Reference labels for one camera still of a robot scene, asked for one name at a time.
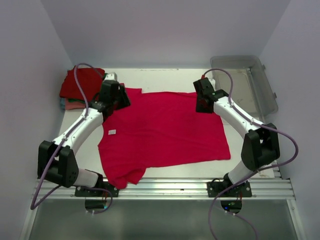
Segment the crimson pink t shirt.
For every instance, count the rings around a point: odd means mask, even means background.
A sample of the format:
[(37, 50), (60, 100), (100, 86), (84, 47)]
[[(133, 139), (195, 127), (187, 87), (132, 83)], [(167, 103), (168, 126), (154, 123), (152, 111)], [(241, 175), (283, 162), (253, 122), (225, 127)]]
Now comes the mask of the crimson pink t shirt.
[(116, 188), (137, 184), (148, 168), (231, 158), (222, 119), (196, 112), (196, 93), (126, 92), (130, 106), (104, 121), (98, 144), (102, 169)]

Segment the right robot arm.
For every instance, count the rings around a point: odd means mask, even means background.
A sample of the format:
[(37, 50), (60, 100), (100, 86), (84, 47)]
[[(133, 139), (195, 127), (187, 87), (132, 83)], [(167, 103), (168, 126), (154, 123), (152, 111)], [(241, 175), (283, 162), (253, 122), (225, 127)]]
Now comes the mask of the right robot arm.
[(239, 181), (280, 157), (276, 127), (250, 116), (224, 90), (215, 90), (207, 77), (195, 81), (193, 86), (196, 112), (220, 116), (243, 139), (240, 162), (225, 174), (220, 187), (227, 196), (235, 196), (241, 190)]

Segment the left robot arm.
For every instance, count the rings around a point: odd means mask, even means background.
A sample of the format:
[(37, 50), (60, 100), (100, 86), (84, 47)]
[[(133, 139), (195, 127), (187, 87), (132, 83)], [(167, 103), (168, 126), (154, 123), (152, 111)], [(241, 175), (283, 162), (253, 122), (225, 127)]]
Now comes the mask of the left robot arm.
[(130, 106), (125, 86), (115, 80), (104, 80), (97, 100), (92, 100), (80, 117), (63, 134), (43, 141), (38, 148), (37, 176), (41, 180), (69, 187), (86, 187), (92, 196), (103, 193), (100, 173), (78, 167), (76, 153), (91, 133), (114, 111)]

